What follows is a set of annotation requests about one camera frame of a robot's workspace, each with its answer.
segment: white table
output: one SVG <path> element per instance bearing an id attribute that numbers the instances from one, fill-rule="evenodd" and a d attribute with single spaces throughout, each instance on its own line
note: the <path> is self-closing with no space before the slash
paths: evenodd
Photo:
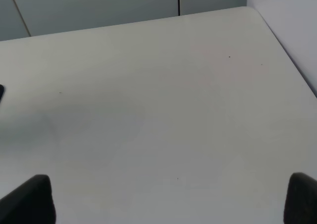
<path id="1" fill-rule="evenodd" d="M 317 101 L 242 7 L 0 43 L 0 196 L 37 173 L 61 224 L 281 224 L 317 177 Z"/>

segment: black object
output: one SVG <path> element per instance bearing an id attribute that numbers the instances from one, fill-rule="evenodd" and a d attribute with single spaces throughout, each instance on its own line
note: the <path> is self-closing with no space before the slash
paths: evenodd
<path id="1" fill-rule="evenodd" d="M 50 178 L 36 175 L 0 200 L 0 224 L 54 224 Z"/>
<path id="2" fill-rule="evenodd" d="M 1 102 L 3 95 L 4 95 L 4 86 L 0 84 L 0 102 Z"/>
<path id="3" fill-rule="evenodd" d="M 317 224 L 317 181 L 304 173 L 294 173 L 288 184 L 285 224 Z"/>

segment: table surface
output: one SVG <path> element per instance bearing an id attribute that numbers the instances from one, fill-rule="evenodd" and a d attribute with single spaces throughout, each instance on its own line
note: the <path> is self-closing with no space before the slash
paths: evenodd
<path id="1" fill-rule="evenodd" d="M 0 43 L 0 196 L 38 173 L 58 223 L 283 223 L 317 177 L 317 101 L 242 7 Z"/>

